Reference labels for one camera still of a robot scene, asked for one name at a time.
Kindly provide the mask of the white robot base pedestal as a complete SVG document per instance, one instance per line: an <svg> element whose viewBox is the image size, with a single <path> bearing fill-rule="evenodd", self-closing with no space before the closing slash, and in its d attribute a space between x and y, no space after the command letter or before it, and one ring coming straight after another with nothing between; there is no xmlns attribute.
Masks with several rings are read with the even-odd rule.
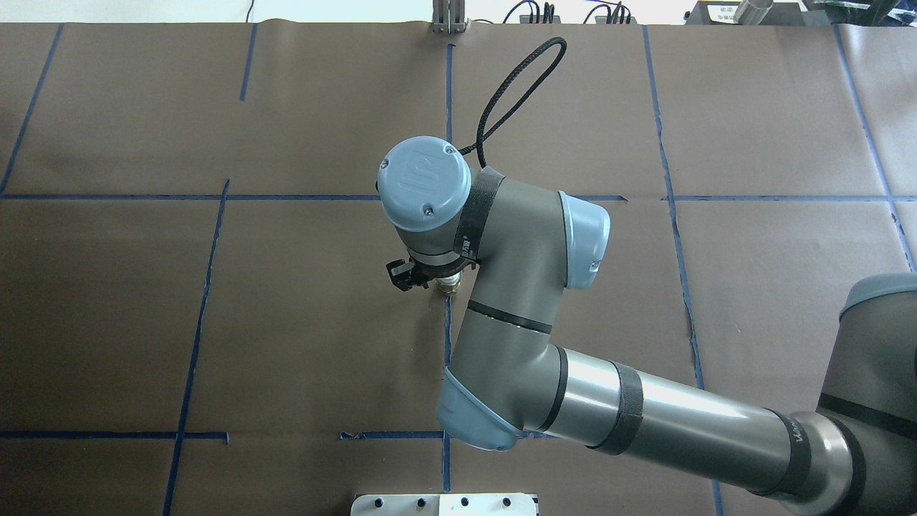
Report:
<svg viewBox="0 0 917 516"><path fill-rule="evenodd" d="M350 515L539 515L536 495L523 492L370 494L356 497Z"/></svg>

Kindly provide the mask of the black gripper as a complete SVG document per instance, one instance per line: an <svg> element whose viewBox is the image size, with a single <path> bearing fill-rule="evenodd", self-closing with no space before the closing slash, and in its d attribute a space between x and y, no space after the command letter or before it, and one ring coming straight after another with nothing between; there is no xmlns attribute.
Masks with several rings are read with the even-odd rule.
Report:
<svg viewBox="0 0 917 516"><path fill-rule="evenodd" d="M400 291L407 292L414 287L429 288L430 283L437 277L448 277L464 271L467 267L474 270L479 262L461 256L455 251L442 252L442 254L422 254L416 249L407 248L406 260L387 262L385 268L393 285Z"/></svg>

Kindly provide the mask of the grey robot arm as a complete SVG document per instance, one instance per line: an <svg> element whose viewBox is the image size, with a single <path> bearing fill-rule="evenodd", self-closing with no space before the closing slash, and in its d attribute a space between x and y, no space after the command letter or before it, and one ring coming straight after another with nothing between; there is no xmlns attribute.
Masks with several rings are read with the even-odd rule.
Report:
<svg viewBox="0 0 917 516"><path fill-rule="evenodd" d="M433 136L390 149L376 187L409 255L387 266L399 290L479 268L436 412L452 437L502 452L544 432L798 515L915 513L913 272L851 288L817 408L788 415L552 342L564 291L605 257L601 206L475 172Z"/></svg>

